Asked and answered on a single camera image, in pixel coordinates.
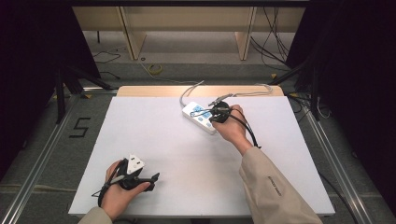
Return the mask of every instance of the white board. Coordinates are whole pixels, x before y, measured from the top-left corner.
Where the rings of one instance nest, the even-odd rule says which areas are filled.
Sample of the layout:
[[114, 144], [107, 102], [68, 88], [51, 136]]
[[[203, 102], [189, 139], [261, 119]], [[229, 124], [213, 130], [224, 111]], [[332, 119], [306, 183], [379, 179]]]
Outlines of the white board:
[[[206, 106], [213, 97], [186, 97]], [[235, 97], [259, 146], [320, 216], [334, 210], [286, 97]], [[114, 97], [107, 111], [70, 215], [97, 205], [91, 195], [113, 161], [134, 153], [146, 163], [140, 177], [161, 173], [152, 192], [138, 195], [125, 211], [134, 217], [247, 217], [241, 155], [215, 133], [183, 117], [178, 97]]]

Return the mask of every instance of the power strip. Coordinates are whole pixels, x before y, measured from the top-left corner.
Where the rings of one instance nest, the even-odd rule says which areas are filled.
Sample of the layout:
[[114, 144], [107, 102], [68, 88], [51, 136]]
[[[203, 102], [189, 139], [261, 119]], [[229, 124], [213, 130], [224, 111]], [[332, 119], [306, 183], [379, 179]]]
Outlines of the power strip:
[[202, 106], [195, 102], [191, 102], [183, 108], [182, 112], [184, 117], [204, 129], [207, 133], [214, 134], [216, 129], [212, 126], [212, 123], [209, 120], [212, 117], [212, 114], [209, 111], [205, 112], [204, 110], [205, 109]]

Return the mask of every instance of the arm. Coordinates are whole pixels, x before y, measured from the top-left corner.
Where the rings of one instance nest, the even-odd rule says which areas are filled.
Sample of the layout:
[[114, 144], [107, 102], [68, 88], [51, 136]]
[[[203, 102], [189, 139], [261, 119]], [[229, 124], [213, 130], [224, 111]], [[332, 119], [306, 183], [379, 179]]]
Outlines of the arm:
[[[232, 110], [234, 116], [245, 120], [239, 105], [233, 105]], [[243, 156], [239, 174], [244, 180], [247, 204], [255, 223], [321, 223], [269, 158], [247, 140], [242, 124], [228, 118], [222, 124], [213, 122], [213, 126]]]
[[[106, 181], [111, 177], [111, 174], [113, 173], [114, 169], [116, 169], [119, 162], [120, 161], [114, 162], [107, 169]], [[114, 219], [122, 214], [129, 202], [148, 187], [149, 182], [142, 183], [131, 190], [125, 190], [119, 184], [110, 186], [102, 200], [102, 207], [94, 207], [91, 209], [78, 224], [112, 223]]]

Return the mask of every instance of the metal rail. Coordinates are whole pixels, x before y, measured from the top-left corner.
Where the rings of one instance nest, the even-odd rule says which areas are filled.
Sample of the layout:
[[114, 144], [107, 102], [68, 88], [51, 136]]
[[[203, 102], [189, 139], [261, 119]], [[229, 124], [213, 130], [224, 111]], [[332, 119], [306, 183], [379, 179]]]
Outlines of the metal rail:
[[72, 114], [79, 98], [80, 95], [73, 95], [70, 98], [64, 118], [59, 124], [55, 125], [55, 128], [53, 129], [49, 140], [47, 141], [37, 161], [35, 162], [32, 171], [29, 173], [25, 182], [22, 184], [20, 191], [13, 199], [11, 205], [8, 207], [6, 215], [2, 219], [2, 224], [11, 224], [18, 221], [18, 218], [20, 217], [24, 206], [27, 204], [27, 201], [29, 200], [32, 191], [35, 188], [35, 184], [37, 183], [39, 177], [44, 171], [44, 168], [46, 167], [52, 151], [56, 148], [58, 144], [59, 138], [64, 131], [64, 126], [69, 121], [70, 115]]
[[316, 121], [311, 112], [308, 112], [307, 116], [309, 123], [311, 124], [311, 127], [320, 142], [326, 158], [330, 166], [332, 167], [332, 171], [334, 172], [334, 175], [341, 186], [341, 190], [344, 192], [346, 200], [348, 201], [356, 219], [359, 223], [374, 223], [370, 214], [367, 211], [366, 206], [364, 205], [364, 202], [361, 200], [359, 193], [353, 186], [346, 169], [342, 165], [341, 161], [338, 159], [338, 156], [335, 153], [332, 144], [329, 141], [329, 138], [324, 132], [320, 121]]

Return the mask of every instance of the wrist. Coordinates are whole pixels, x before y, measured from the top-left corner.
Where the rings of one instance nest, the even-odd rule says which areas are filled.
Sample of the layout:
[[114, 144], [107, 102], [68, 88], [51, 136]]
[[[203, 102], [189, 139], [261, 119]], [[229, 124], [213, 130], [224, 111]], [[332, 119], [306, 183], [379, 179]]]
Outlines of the wrist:
[[102, 206], [102, 209], [105, 211], [107, 216], [111, 219], [111, 221], [114, 221], [117, 218], [117, 215], [115, 215], [114, 212], [112, 212], [111, 208], [107, 208], [105, 206]]
[[253, 145], [246, 138], [233, 142], [233, 145], [236, 147], [236, 149], [238, 149], [242, 156], [244, 156], [245, 153], [253, 147]]

